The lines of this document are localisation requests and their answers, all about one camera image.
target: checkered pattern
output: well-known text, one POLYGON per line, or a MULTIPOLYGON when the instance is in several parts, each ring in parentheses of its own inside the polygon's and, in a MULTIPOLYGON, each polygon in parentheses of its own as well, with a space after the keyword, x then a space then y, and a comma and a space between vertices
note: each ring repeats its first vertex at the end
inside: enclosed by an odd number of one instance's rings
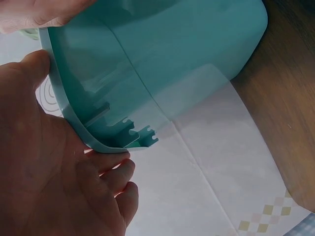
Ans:
MULTIPOLYGON (((297 206, 286 191, 284 197, 275 198, 273 205, 265 205, 262 213, 254 213, 249 221, 241 221, 238 230, 230 229, 226 236, 264 235, 269 225, 278 224, 281 217, 290 215, 291 208, 297 206)), ((311 213, 284 236, 315 236, 315 214, 311 213)))
POLYGON ((314 236, 315 235, 315 214, 311 213, 291 231, 284 236, 314 236))
POLYGON ((238 227, 240 235, 255 236, 266 233, 269 225, 279 223, 282 216, 288 216, 291 208, 297 206, 288 191, 284 197, 275 198, 272 205, 265 205, 262 213, 254 213, 249 221, 241 221, 238 227))

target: wooden surface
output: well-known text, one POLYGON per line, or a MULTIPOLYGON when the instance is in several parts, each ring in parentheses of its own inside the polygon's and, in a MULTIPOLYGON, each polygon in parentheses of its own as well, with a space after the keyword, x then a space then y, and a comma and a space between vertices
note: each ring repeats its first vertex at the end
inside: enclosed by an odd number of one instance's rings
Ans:
POLYGON ((264 3, 267 32, 232 83, 289 192, 315 212, 315 0, 264 3))

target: hand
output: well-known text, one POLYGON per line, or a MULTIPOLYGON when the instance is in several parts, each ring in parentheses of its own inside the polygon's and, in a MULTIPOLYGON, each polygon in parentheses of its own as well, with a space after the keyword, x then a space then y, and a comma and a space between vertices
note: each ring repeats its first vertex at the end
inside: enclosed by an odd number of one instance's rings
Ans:
POLYGON ((44 113, 35 89, 48 71, 45 51, 0 66, 0 235, 123 236, 135 165, 128 153, 84 154, 66 120, 44 113))
POLYGON ((0 0, 0 31, 63 26, 96 0, 0 0))

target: translucent plastic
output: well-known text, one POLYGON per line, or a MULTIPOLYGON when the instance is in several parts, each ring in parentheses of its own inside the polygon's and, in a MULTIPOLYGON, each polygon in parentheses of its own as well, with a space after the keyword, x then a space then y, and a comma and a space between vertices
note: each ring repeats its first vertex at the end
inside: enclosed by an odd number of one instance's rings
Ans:
POLYGON ((64 117, 95 150, 120 152, 152 145, 234 78, 266 26, 261 0, 99 0, 40 36, 64 117))

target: teal plastic container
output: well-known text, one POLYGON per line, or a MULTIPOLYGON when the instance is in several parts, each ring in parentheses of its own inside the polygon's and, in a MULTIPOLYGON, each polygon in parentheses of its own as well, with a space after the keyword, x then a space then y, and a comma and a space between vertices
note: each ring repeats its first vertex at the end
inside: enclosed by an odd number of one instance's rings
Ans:
POLYGON ((99 0, 41 29, 64 117, 91 148, 123 152, 244 67, 267 26, 261 0, 99 0))

